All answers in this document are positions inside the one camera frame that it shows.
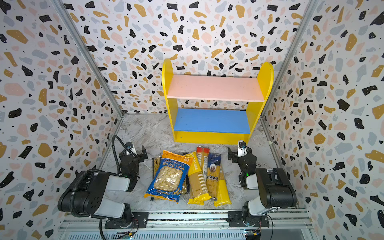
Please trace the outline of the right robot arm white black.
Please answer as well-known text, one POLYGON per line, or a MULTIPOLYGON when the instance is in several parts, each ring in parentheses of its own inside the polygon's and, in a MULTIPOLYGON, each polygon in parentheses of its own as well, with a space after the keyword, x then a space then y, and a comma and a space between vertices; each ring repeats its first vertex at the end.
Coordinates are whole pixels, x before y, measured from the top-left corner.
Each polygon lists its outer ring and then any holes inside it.
POLYGON ((230 227, 267 227, 266 214, 297 205, 296 192, 284 169, 260 167, 257 157, 245 142, 238 143, 236 152, 228 149, 228 160, 240 167, 241 187, 259 192, 256 198, 245 202, 241 211, 228 212, 230 227))

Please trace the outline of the blue orange orecchiette bag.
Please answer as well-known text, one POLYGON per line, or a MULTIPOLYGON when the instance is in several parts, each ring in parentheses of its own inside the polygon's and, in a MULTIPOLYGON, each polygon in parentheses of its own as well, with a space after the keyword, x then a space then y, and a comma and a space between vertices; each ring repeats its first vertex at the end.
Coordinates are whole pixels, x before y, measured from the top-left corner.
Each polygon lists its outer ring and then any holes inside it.
POLYGON ((145 193, 145 197, 177 203, 192 162, 192 157, 177 155, 164 150, 159 168, 145 193))

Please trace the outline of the dark blue spaghetti pack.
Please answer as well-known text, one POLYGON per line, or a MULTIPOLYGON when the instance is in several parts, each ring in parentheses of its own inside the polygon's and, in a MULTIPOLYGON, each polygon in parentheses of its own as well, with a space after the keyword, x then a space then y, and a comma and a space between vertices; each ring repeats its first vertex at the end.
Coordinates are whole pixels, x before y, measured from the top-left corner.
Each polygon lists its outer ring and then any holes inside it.
POLYGON ((209 153, 207 166, 207 189, 211 198, 216 201, 219 189, 221 170, 221 154, 209 153))

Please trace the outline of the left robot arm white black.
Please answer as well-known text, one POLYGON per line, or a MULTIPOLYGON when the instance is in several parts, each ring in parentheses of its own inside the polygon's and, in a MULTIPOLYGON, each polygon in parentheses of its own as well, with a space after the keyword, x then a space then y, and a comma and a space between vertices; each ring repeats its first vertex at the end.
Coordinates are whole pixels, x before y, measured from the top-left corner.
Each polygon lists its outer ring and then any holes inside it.
POLYGON ((140 178, 139 164, 148 158, 145 148, 137 153, 132 143, 127 151, 119 154, 119 173, 90 169, 80 172, 58 201, 61 212, 78 218, 107 220, 107 229, 136 228, 147 226, 147 212, 133 212, 127 203, 106 197, 107 192, 132 192, 140 178))

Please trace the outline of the red spaghetti pack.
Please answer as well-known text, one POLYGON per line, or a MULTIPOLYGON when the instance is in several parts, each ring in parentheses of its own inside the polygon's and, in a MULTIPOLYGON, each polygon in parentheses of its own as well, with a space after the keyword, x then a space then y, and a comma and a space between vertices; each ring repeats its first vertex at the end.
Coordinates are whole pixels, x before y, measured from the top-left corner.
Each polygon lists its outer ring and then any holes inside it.
POLYGON ((207 173, 208 173, 209 152, 210 152, 210 149, 208 148, 197 147, 197 157, 198 157, 198 160, 203 172, 203 178, 205 181, 207 180, 207 173))

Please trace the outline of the yellow Pastatime spaghetti pack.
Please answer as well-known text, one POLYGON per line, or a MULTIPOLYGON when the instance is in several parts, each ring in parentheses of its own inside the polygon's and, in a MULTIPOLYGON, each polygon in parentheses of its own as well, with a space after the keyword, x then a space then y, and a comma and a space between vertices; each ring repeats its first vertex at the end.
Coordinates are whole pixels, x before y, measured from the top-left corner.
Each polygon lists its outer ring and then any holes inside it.
POLYGON ((206 180, 204 179, 197 153, 194 151, 186 154, 185 157, 191 157, 193 159, 188 172, 190 182, 190 198, 188 204, 203 206, 205 201, 211 199, 211 196, 207 189, 206 180))

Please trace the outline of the plain yellow spaghetti pack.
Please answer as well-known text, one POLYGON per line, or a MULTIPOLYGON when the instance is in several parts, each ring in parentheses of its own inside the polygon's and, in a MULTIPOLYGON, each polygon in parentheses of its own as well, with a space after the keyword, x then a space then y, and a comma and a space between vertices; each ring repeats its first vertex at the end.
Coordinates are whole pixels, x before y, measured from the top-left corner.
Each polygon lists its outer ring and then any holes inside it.
POLYGON ((217 191, 217 200, 214 202, 215 207, 220 207, 224 205, 231 205, 229 192, 227 189, 227 184, 223 171, 220 171, 218 191, 217 191))

